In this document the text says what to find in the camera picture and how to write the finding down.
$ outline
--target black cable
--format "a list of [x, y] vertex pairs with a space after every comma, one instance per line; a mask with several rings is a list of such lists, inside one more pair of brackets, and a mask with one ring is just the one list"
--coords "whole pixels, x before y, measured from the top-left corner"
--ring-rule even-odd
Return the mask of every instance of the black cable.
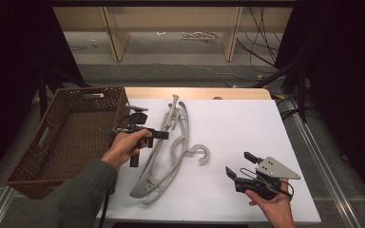
[[280, 103], [282, 103], [282, 102], [287, 102], [287, 101], [292, 102], [292, 101], [290, 100], [290, 99], [292, 99], [292, 98], [296, 99], [297, 97], [296, 97], [296, 96], [292, 96], [292, 97], [287, 97], [287, 98], [285, 98], [285, 99], [281, 99], [280, 101], [278, 101], [278, 102], [277, 102], [277, 106], [278, 106], [278, 105], [280, 105]]
[[291, 110], [280, 113], [280, 115], [284, 115], [284, 116], [282, 116], [282, 121], [284, 121], [284, 119], [286, 119], [288, 116], [291, 116], [297, 112], [298, 112], [298, 108], [291, 109]]
[[271, 50], [271, 47], [269, 46], [269, 43], [268, 43], [268, 39], [266, 38], [266, 32], [265, 32], [265, 24], [263, 23], [263, 13], [264, 13], [264, 7], [260, 8], [260, 21], [258, 23], [253, 11], [251, 10], [251, 7], [249, 8], [250, 9], [250, 12], [251, 12], [251, 16], [253, 17], [254, 19], [254, 22], [256, 23], [256, 26], [257, 26], [257, 29], [258, 29], [258, 32], [257, 32], [257, 37], [258, 37], [258, 34], [261, 35], [261, 37], [263, 38], [266, 46], [268, 46], [268, 51], [269, 51], [269, 54], [272, 58], [272, 60], [275, 61], [276, 59], [276, 56], [275, 54], [273, 53], [273, 51]]
[[[251, 173], [251, 174], [255, 174], [257, 177], [256, 177], [256, 178], [251, 177], [250, 175], [248, 175], [248, 174], [244, 173], [242, 170], [245, 170], [245, 171], [247, 171], [247, 172], [249, 172], [249, 173]], [[258, 182], [261, 182], [261, 183], [263, 183], [263, 184], [265, 184], [265, 185], [268, 185], [268, 181], [266, 181], [266, 180], [265, 180], [262, 176], [260, 176], [259, 174], [257, 174], [257, 172], [253, 172], [253, 171], [251, 171], [251, 170], [249, 170], [249, 169], [246, 169], [246, 168], [241, 168], [241, 169], [240, 169], [240, 172], [241, 172], [243, 175], [245, 175], [245, 176], [249, 177], [250, 179], [252, 179], [252, 180], [254, 180], [254, 181], [258, 181]]]
[[271, 62], [265, 60], [264, 58], [260, 57], [257, 53], [255, 53], [254, 51], [252, 51], [251, 49], [249, 49], [248, 47], [246, 47], [244, 44], [242, 44], [239, 40], [239, 38], [236, 39], [237, 42], [239, 42], [239, 44], [242, 46], [242, 48], [248, 52], [250, 52], [250, 54], [255, 55], [257, 58], [259, 58], [260, 60], [262, 60], [265, 64], [270, 65], [271, 67], [275, 67], [274, 64], [272, 64]]
[[[118, 128], [118, 126], [120, 125], [120, 123], [125, 120], [126, 118], [128, 118], [129, 115], [123, 116], [121, 118], [121, 120], [119, 120], [114, 127], [114, 130], [116, 130]], [[108, 142], [108, 148], [111, 147], [111, 145], [113, 144], [115, 137], [117, 136], [117, 133], [115, 131], [111, 132], [111, 135], [109, 136], [109, 142]], [[110, 192], [110, 188], [109, 187], [106, 191], [106, 197], [105, 197], [105, 203], [103, 205], [103, 211], [102, 211], [102, 216], [100, 217], [100, 223], [99, 223], [99, 228], [103, 228], [104, 222], [106, 220], [106, 210], [108, 208], [108, 201], [109, 201], [109, 192]]]
[[286, 197], [289, 198], [290, 201], [292, 201], [292, 198], [293, 198], [293, 195], [291, 195], [290, 193], [286, 192], [286, 191], [283, 191], [281, 189], [276, 189], [276, 188], [272, 188], [274, 191], [278, 192], [278, 193], [281, 193], [283, 195], [285, 195]]
[[245, 32], [244, 33], [245, 37], [247, 37], [247, 40], [249, 40], [252, 44], [256, 45], [256, 46], [260, 46], [260, 47], [263, 47], [263, 48], [270, 48], [270, 49], [273, 49], [273, 50], [278, 50], [277, 48], [274, 48], [274, 47], [268, 47], [268, 46], [265, 46], [265, 45], [261, 45], [257, 42], [254, 42], [253, 40], [250, 39], [250, 37], [248, 37], [247, 33]]
[[224, 82], [224, 85], [225, 85], [225, 86], [227, 86], [227, 87], [232, 88], [232, 86], [231, 86], [231, 85], [229, 85], [229, 84], [228, 84], [228, 83], [226, 83], [226, 82]]
[[278, 97], [277, 95], [271, 95], [271, 99], [273, 99], [273, 100], [280, 99], [280, 97]]
[[266, 31], [265, 31], [265, 23], [263, 22], [263, 13], [264, 13], [265, 8], [262, 7], [260, 8], [260, 22], [259, 22], [259, 27], [262, 25], [262, 29], [263, 29], [263, 40], [265, 41], [266, 46], [268, 46], [268, 51], [269, 54], [271, 55], [272, 60], [275, 62], [277, 57], [275, 56], [275, 53], [272, 51], [271, 47], [269, 46], [268, 43], [268, 39], [266, 38]]
[[109, 201], [109, 188], [106, 191], [106, 198], [105, 198], [105, 204], [103, 205], [103, 212], [102, 217], [100, 218], [99, 228], [103, 228], [103, 225], [105, 224], [106, 220], [106, 210], [108, 208], [108, 201]]
[[289, 182], [282, 181], [282, 183], [286, 183], [292, 189], [292, 194], [290, 194], [289, 192], [283, 191], [281, 189], [279, 189], [279, 192], [288, 196], [289, 199], [292, 200], [293, 196], [295, 195], [295, 188], [293, 188], [292, 184], [290, 184]]
[[275, 37], [277, 38], [277, 40], [279, 41], [279, 43], [281, 43], [280, 39], [278, 38], [277, 34], [274, 33]]
[[252, 61], [251, 61], [251, 54], [250, 54], [250, 67], [253, 68], [255, 71], [258, 71], [260, 73], [266, 73], [266, 74], [273, 74], [275, 72], [268, 72], [268, 71], [263, 71], [263, 70], [260, 70], [260, 69], [257, 69], [254, 67]]

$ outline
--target white table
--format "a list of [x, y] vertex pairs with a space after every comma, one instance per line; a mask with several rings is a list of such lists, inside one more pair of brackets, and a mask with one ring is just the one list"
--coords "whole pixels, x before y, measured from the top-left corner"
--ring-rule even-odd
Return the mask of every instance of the white table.
[[[143, 149], [138, 168], [131, 168], [128, 164], [122, 166], [106, 217], [139, 222], [244, 224], [267, 221], [258, 206], [249, 206], [250, 199], [235, 191], [234, 182], [225, 174], [225, 166], [240, 177], [244, 177], [240, 173], [242, 167], [255, 171], [256, 166], [243, 157], [243, 152], [248, 151], [261, 158], [272, 156], [302, 176], [275, 102], [185, 99], [183, 95], [177, 95], [181, 96], [180, 101], [185, 103], [188, 110], [189, 146], [197, 143], [206, 145], [211, 152], [209, 162], [198, 165], [202, 155], [184, 158], [177, 177], [163, 195], [154, 203], [143, 206], [140, 199], [129, 196], [150, 153], [150, 149]], [[169, 99], [128, 98], [131, 105], [149, 109], [145, 126], [155, 129], [160, 128], [163, 114], [172, 101], [171, 96]], [[164, 141], [156, 166], [156, 177], [171, 165], [168, 148], [173, 139], [180, 135], [178, 129], [170, 131], [170, 139]], [[302, 177], [290, 183], [295, 188], [292, 200], [295, 222], [320, 222], [305, 179]]]

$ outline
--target brown wicker basket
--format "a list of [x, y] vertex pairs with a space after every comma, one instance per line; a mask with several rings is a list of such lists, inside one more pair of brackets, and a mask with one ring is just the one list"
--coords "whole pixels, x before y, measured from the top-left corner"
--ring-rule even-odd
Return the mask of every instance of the brown wicker basket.
[[129, 114], [126, 103], [123, 87], [58, 89], [6, 185], [34, 200], [46, 197], [103, 156], [109, 131]]

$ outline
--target person's arm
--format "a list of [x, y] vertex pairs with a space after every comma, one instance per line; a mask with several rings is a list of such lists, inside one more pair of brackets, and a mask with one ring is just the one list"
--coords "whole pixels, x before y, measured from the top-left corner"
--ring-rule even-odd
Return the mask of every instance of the person's arm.
[[91, 227], [121, 165], [139, 153], [138, 148], [133, 148], [137, 141], [150, 136], [146, 129], [118, 134], [100, 160], [93, 161], [76, 178], [67, 180], [42, 200], [27, 227]]
[[[285, 182], [288, 182], [288, 180], [282, 179], [281, 190], [287, 192], [288, 184]], [[287, 196], [279, 193], [275, 198], [265, 200], [251, 190], [246, 190], [245, 194], [252, 200], [249, 204], [251, 206], [258, 205], [274, 228], [295, 227], [290, 199]]]

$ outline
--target sleeve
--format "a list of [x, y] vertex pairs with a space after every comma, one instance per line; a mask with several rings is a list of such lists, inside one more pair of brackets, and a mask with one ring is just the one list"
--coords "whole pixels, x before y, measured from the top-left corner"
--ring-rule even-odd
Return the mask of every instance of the sleeve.
[[110, 164], [93, 161], [43, 199], [26, 227], [92, 227], [116, 176]]

